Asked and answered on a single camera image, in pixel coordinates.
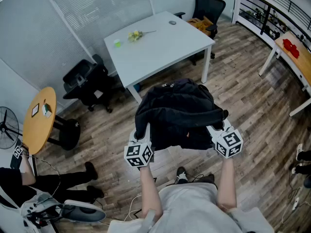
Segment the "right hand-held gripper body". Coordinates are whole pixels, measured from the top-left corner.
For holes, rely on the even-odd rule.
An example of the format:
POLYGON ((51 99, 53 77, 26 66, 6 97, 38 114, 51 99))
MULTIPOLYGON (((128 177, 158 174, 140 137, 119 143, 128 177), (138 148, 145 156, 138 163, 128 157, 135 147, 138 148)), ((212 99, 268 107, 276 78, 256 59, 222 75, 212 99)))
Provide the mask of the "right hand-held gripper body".
POLYGON ((214 149, 228 159, 240 153, 243 146, 243 139, 237 129, 229 127, 224 131, 216 133, 212 137, 214 149))

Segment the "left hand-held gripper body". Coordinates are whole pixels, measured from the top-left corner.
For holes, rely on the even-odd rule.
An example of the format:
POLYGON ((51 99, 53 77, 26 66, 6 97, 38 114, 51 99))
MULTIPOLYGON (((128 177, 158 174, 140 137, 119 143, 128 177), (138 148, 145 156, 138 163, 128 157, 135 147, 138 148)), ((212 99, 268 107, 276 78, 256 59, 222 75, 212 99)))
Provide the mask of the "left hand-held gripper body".
POLYGON ((124 147, 124 159, 131 167, 144 167, 154 162, 151 141, 130 140, 124 147))

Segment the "black backpack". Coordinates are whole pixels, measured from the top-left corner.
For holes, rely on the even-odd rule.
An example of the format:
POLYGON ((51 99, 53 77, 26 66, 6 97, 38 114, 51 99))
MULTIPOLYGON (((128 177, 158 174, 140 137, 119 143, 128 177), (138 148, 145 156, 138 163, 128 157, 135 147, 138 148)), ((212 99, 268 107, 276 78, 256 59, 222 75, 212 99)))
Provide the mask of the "black backpack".
POLYGON ((152 87, 136 115, 135 139, 142 139, 150 126, 152 148, 171 146, 207 150, 213 145, 207 127, 223 129, 228 111, 214 103, 209 90, 192 79, 180 79, 152 87))

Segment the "person's left forearm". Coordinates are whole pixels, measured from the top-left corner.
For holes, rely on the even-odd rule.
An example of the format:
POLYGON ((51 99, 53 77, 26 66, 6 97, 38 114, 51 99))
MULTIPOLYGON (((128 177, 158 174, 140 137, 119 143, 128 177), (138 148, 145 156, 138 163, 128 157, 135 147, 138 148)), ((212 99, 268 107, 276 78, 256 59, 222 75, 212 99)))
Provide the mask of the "person's left forearm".
POLYGON ((142 216, 146 217, 149 211, 152 210, 155 212, 154 222, 157 222, 163 215, 163 209, 149 165, 140 168, 140 183, 142 189, 142 216))

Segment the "person's black white shoe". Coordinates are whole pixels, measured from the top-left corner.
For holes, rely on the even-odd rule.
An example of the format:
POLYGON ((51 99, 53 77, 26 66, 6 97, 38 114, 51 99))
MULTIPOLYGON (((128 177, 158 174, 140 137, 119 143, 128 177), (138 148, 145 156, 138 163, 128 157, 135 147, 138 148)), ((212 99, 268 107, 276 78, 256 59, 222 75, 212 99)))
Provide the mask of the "person's black white shoe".
POLYGON ((188 183, 186 169, 183 166, 180 166, 176 172, 176 184, 185 184, 188 183))

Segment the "person's grey shirt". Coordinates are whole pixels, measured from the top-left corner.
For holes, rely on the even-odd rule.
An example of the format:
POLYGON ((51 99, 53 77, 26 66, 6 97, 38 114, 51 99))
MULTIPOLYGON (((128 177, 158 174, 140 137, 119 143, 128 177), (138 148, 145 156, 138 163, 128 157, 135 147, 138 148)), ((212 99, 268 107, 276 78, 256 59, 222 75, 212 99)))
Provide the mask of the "person's grey shirt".
POLYGON ((163 215, 156 223, 113 220, 107 233, 274 233, 257 207, 246 212, 239 208, 222 211, 211 183, 170 185, 159 196, 163 215))

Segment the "grey oval seat white rim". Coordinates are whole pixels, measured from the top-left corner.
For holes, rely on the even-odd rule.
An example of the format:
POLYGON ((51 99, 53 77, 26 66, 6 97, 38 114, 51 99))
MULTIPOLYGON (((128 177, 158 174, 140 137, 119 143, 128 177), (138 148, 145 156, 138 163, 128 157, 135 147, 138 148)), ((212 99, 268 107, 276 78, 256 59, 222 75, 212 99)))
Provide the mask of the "grey oval seat white rim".
POLYGON ((66 200, 60 211, 60 216, 74 222, 96 223, 105 219, 106 213, 90 203, 66 200))

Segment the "white table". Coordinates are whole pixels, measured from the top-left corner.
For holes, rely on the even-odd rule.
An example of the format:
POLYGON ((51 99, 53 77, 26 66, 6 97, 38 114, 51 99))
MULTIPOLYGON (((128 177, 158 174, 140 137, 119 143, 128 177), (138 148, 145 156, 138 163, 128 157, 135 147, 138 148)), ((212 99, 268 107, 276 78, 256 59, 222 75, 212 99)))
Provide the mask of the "white table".
POLYGON ((211 48, 215 44, 210 37, 167 11, 124 27, 104 42, 123 87, 138 103, 142 98, 134 88, 137 83, 201 51, 205 52, 201 82, 206 83, 211 48), (130 42, 128 33, 134 31, 156 32, 130 42), (116 39, 121 41, 120 48, 114 45, 116 39))

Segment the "green and white box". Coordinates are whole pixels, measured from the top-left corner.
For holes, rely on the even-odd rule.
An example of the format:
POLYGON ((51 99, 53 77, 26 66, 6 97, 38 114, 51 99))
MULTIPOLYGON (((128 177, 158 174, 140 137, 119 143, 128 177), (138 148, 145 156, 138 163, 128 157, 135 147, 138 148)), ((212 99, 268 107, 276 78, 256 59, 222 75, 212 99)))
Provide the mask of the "green and white box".
POLYGON ((46 118, 49 118, 52 115, 52 109, 47 103, 42 105, 42 113, 46 118))

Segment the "round wooden side table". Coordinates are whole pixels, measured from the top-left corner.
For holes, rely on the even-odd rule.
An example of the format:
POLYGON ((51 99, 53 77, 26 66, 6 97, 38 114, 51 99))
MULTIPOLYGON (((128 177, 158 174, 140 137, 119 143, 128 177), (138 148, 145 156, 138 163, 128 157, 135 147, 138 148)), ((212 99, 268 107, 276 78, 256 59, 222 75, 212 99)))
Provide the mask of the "round wooden side table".
POLYGON ((75 119, 65 120, 56 115, 56 93, 52 87, 43 88, 32 100, 23 122, 23 143, 29 153, 34 155, 49 142, 61 146, 65 150, 75 148, 80 138, 80 124, 75 119), (39 103, 39 111, 31 117, 32 109, 39 103), (42 105, 47 103, 52 115, 46 118, 42 113, 42 105))

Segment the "yellow flower bouquet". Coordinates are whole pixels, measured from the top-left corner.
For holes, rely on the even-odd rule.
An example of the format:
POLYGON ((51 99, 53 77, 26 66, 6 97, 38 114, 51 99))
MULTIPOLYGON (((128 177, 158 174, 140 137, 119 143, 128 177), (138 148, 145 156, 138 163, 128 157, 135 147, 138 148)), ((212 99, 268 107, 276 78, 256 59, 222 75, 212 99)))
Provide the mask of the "yellow flower bouquet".
POLYGON ((154 33, 156 31, 150 31, 150 32, 142 32, 142 31, 134 31, 128 33, 128 41, 135 42, 144 37, 146 34, 154 33))

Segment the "orange cloth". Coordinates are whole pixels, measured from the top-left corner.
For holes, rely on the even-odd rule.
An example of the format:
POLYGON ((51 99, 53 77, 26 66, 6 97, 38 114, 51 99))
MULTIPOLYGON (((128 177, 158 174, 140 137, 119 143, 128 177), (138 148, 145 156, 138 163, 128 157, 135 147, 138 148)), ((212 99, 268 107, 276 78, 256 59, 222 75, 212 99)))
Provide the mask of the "orange cloth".
POLYGON ((215 30, 215 25, 206 16, 203 16, 202 20, 198 18, 192 18, 188 20, 187 23, 203 32, 207 36, 211 36, 212 32, 215 30))

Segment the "black mesh chair with headrest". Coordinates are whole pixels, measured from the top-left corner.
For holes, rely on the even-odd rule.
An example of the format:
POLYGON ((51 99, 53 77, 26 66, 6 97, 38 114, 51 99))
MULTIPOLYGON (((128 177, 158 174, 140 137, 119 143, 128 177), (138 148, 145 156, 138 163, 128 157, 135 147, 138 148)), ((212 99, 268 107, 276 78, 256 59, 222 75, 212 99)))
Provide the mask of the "black mesh chair with headrest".
POLYGON ((192 18, 202 20, 203 16, 206 16, 215 25, 215 30, 209 36, 211 39, 214 39, 218 32, 217 22, 225 6, 226 2, 224 0, 195 0, 192 18))

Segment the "black floor fan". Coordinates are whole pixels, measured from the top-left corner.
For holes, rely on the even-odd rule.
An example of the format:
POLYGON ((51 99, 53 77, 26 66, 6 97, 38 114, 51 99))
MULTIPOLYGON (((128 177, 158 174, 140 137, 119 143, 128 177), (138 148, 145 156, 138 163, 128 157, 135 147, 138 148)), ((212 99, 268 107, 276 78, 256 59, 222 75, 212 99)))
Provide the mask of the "black floor fan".
POLYGON ((16 115, 7 107, 0 106, 0 149, 9 149, 17 142, 19 123, 16 115))

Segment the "black office chair grey bracket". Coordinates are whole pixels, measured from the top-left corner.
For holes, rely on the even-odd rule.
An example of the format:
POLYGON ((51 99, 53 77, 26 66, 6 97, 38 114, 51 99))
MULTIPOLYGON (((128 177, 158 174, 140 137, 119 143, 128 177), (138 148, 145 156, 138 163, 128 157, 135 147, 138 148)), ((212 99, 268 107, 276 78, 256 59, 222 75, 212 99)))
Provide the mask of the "black office chair grey bracket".
POLYGON ((102 73, 100 65, 83 59, 63 77, 66 91, 63 99, 79 99, 82 94, 90 91, 90 87, 97 82, 102 73))

